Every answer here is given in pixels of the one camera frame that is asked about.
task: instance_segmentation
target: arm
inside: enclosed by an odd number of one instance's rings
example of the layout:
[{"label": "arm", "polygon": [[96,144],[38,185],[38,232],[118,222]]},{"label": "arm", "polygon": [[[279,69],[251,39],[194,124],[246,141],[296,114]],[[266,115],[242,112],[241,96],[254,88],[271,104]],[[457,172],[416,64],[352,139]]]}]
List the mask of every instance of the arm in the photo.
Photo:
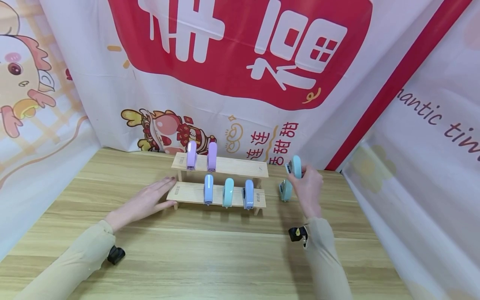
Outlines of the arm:
[{"label": "arm", "polygon": [[312,270],[317,299],[352,300],[347,276],[338,259],[334,235],[325,219],[311,218],[306,224],[308,233],[305,255]]},{"label": "arm", "polygon": [[305,255],[312,271],[315,296],[319,300],[352,300],[347,276],[338,259],[334,235],[328,221],[322,218],[318,202],[323,177],[311,166],[302,167],[302,178],[290,174],[305,217],[308,239]]},{"label": "arm", "polygon": [[91,226],[15,300],[67,299],[82,281],[100,269],[114,244],[112,227],[106,221]]},{"label": "arm", "polygon": [[94,271],[100,269],[115,244],[114,234],[138,221],[176,204],[158,200],[175,184],[174,177],[143,188],[127,203],[82,233],[45,271],[35,278],[15,300],[64,300]]}]

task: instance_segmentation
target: white chinese character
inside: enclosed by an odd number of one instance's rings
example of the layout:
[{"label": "white chinese character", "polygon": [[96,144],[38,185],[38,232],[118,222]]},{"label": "white chinese character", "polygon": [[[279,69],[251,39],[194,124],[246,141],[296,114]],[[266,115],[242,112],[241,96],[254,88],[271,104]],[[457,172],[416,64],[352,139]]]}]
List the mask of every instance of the white chinese character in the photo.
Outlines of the white chinese character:
[{"label": "white chinese character", "polygon": [[195,33],[193,59],[203,63],[206,60],[210,39],[221,40],[225,33],[225,24],[213,17],[215,0],[200,0],[198,12],[193,9],[194,0],[179,1],[177,14],[177,32],[169,31],[169,0],[138,0],[138,6],[150,13],[150,39],[154,39],[154,19],[158,19],[163,49],[170,53],[169,39],[175,39],[175,55],[181,61],[187,61],[190,53],[190,36]]},{"label": "white chinese character", "polygon": [[275,72],[272,66],[270,66],[270,64],[265,59],[260,57],[255,60],[255,63],[253,65],[247,66],[247,69],[252,70],[250,77],[256,80],[260,80],[263,77],[265,69],[269,70],[273,78],[275,78],[278,85],[284,91],[287,89],[287,87],[285,86],[286,84],[307,90],[313,88],[315,86],[315,83],[317,82],[315,79],[302,77],[300,75],[296,75],[294,73],[286,71],[296,68],[297,66],[295,65],[279,66],[276,68],[277,71]]},{"label": "white chinese character", "polygon": [[300,45],[295,64],[306,71],[321,73],[338,49],[347,29],[325,19],[316,19]]},{"label": "white chinese character", "polygon": [[[306,29],[308,18],[297,12],[284,11],[275,28],[280,6],[279,0],[269,1],[255,43],[255,53],[264,54],[270,43],[270,52],[273,55],[290,61]],[[287,44],[289,34],[295,35],[295,41]],[[247,66],[247,69],[252,70],[251,77],[256,80],[260,80],[265,69],[268,69],[283,90],[287,89],[285,85],[311,89],[316,83],[315,79],[302,77],[286,70],[298,67],[309,72],[323,72],[346,34],[345,27],[324,19],[316,19],[305,34],[295,57],[295,65],[277,67],[275,73],[267,61],[257,59],[253,65]]]}]

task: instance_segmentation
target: red stripe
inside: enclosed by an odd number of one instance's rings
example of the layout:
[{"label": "red stripe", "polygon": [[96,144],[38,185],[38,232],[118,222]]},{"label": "red stripe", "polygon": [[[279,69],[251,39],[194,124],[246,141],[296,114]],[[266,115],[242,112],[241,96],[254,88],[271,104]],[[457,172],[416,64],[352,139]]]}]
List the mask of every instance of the red stripe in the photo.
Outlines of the red stripe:
[{"label": "red stripe", "polygon": [[437,46],[472,0],[444,0],[410,50],[372,101],[348,138],[332,158],[326,170],[335,171],[377,121],[386,107],[405,86],[427,56]]}]

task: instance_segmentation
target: hand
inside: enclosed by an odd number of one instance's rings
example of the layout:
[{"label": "hand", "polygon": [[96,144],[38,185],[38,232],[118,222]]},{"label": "hand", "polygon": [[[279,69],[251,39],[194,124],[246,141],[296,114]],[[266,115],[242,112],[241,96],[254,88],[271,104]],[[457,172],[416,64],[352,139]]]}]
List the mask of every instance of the hand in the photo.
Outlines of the hand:
[{"label": "hand", "polygon": [[165,177],[141,189],[127,203],[110,212],[105,221],[112,226],[113,233],[131,222],[146,218],[175,205],[173,200],[159,203],[158,200],[175,185],[175,177]]},{"label": "hand", "polygon": [[302,178],[297,179],[293,173],[288,175],[288,180],[293,185],[302,208],[303,214],[307,219],[312,217],[322,217],[319,197],[320,190],[324,184],[324,178],[312,166],[302,166]]}]

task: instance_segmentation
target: woman's left hand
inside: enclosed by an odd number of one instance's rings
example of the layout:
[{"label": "woman's left hand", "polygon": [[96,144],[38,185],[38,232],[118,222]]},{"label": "woman's left hand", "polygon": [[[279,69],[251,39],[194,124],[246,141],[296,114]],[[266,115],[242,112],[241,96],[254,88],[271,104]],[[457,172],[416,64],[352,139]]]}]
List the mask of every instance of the woman's left hand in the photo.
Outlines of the woman's left hand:
[{"label": "woman's left hand", "polygon": [[113,232],[131,222],[141,220],[154,213],[175,205],[173,200],[158,202],[158,200],[175,185],[175,177],[165,177],[141,189],[135,196],[120,208],[110,212],[105,221],[112,226]]}]

